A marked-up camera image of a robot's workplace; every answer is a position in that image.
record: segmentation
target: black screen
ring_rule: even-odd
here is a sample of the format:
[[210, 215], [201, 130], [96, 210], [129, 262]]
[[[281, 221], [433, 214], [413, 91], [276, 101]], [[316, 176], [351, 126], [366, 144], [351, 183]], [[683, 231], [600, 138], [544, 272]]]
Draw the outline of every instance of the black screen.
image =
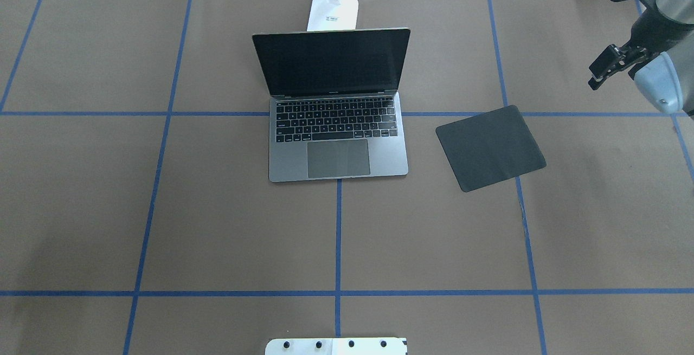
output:
[[396, 90], [409, 29], [255, 34], [272, 96]]

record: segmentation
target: open laptop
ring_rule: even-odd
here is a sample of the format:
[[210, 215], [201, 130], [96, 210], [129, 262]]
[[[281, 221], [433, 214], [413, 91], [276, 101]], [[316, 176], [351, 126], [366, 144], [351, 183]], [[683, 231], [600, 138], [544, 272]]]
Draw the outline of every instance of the open laptop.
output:
[[407, 174], [409, 29], [255, 34], [270, 91], [271, 182]]

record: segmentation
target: black key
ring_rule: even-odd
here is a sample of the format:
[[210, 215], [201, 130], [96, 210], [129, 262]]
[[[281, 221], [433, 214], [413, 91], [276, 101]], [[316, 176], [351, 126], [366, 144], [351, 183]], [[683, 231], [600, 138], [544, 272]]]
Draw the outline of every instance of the black key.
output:
[[341, 140], [345, 138], [354, 138], [354, 133], [351, 131], [341, 131], [339, 133], [315, 133], [313, 140]]
[[381, 122], [378, 124], [378, 128], [383, 130], [384, 128], [396, 128], [397, 125], [394, 122]]

